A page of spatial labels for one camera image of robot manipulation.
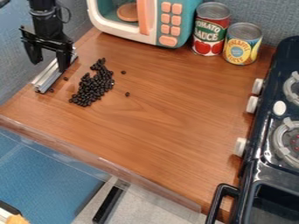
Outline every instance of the toy can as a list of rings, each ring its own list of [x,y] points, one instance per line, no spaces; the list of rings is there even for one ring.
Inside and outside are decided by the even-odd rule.
[[[256,61],[262,41],[260,27],[255,24],[232,24],[226,35],[223,57],[234,65],[245,66]]]
[[[231,13],[222,3],[202,3],[197,8],[192,50],[213,56],[222,53]]]

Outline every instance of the stove burner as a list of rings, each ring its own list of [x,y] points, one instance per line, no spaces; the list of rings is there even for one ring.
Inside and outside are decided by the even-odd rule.
[[[283,119],[283,124],[275,130],[273,144],[279,158],[299,169],[299,121]]]
[[[298,89],[297,85],[299,83],[299,73],[294,71],[288,80],[283,84],[283,93],[286,95],[288,101],[293,102],[295,105],[299,106],[299,95],[294,92],[294,86]]]

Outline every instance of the orange button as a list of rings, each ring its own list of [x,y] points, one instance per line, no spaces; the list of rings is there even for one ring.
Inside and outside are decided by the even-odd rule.
[[[165,33],[165,34],[169,34],[170,33],[170,27],[166,24],[161,25],[161,32]]]
[[[173,25],[181,25],[181,22],[182,22],[182,18],[180,16],[173,16],[171,18],[171,23]]]
[[[162,8],[163,12],[170,12],[171,3],[169,3],[169,2],[163,2],[161,8]]]
[[[172,13],[173,14],[177,14],[177,15],[181,15],[183,11],[183,5],[180,3],[174,3],[172,5]]]
[[[173,37],[161,36],[159,41],[164,46],[175,46],[177,44],[177,39]]]
[[[179,36],[181,34],[181,28],[177,27],[177,26],[172,26],[171,27],[171,35],[172,36]]]
[[[170,23],[170,15],[162,14],[161,15],[161,21],[162,21],[162,23],[165,23],[165,24]]]

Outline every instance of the white knob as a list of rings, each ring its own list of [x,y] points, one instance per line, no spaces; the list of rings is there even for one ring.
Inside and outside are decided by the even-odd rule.
[[[255,79],[252,93],[254,95],[259,95],[261,93],[262,85],[264,83],[263,79]]]
[[[284,103],[284,101],[277,101],[273,106],[273,112],[277,116],[283,116],[284,113],[286,113],[286,110],[287,110],[287,105]]]
[[[257,108],[258,101],[259,101],[259,97],[250,96],[250,98],[248,100],[247,107],[246,107],[246,112],[249,114],[254,114],[254,112]]]
[[[233,154],[241,158],[244,154],[246,143],[247,143],[246,138],[238,137],[237,142],[234,145]]]

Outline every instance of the wooden countertop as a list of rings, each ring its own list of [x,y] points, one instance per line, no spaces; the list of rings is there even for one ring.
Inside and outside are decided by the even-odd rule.
[[[0,124],[126,179],[140,175],[199,203],[205,214],[218,184],[238,185],[233,146],[249,131],[247,99],[254,79],[267,74],[273,48],[262,47],[250,66],[235,66],[188,45],[165,49],[95,29],[77,47],[69,81],[59,79],[44,95],[24,87],[0,108]],[[102,57],[115,88],[88,108],[69,103]],[[229,205],[222,206],[225,217]]]

